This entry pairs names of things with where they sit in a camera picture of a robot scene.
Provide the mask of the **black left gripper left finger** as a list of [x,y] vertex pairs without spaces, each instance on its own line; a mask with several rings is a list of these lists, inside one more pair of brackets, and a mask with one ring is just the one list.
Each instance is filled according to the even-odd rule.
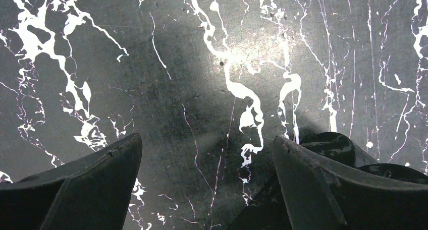
[[1,183],[1,229],[122,229],[142,158],[133,133],[85,157]]

